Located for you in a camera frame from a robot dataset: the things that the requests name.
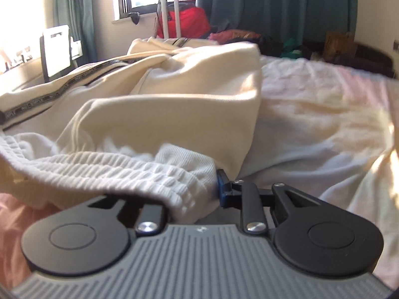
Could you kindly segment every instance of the green curtain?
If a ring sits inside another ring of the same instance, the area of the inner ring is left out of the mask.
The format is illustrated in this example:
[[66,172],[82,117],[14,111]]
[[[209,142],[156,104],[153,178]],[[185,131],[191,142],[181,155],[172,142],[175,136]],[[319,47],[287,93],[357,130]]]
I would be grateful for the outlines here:
[[218,30],[246,29],[277,41],[324,41],[328,30],[355,33],[357,0],[197,0]]
[[68,25],[75,41],[82,42],[83,56],[79,65],[97,61],[92,0],[54,0],[54,25]]

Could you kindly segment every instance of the white bedsheet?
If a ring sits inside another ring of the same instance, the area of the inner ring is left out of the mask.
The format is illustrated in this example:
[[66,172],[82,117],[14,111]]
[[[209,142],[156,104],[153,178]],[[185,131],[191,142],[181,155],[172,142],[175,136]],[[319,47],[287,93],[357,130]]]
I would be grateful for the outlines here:
[[375,223],[375,274],[399,286],[399,81],[306,60],[262,58],[262,103],[240,177],[284,182]]

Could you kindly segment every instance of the gray ribbed platform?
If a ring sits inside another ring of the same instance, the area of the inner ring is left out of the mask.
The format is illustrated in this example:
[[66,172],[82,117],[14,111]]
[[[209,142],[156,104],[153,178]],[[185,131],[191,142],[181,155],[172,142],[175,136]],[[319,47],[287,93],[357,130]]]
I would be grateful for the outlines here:
[[31,276],[21,299],[382,299],[390,294],[365,274],[322,280],[289,268],[268,240],[235,225],[172,225],[139,239],[112,268],[86,278]]

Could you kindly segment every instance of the clothing pile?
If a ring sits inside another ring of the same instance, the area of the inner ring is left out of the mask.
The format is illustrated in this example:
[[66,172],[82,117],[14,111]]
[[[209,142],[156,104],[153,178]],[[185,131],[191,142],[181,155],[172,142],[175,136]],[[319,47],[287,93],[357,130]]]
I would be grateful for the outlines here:
[[260,86],[256,45],[135,40],[123,57],[0,97],[1,192],[61,209],[129,193],[193,223],[218,206],[215,168],[240,171]]

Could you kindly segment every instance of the wall outlet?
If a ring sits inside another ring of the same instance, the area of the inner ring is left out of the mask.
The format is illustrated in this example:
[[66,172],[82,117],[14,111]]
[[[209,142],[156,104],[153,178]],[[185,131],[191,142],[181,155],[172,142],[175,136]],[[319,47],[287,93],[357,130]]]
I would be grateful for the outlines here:
[[397,53],[399,53],[399,41],[395,40],[394,41],[394,51],[396,51]]

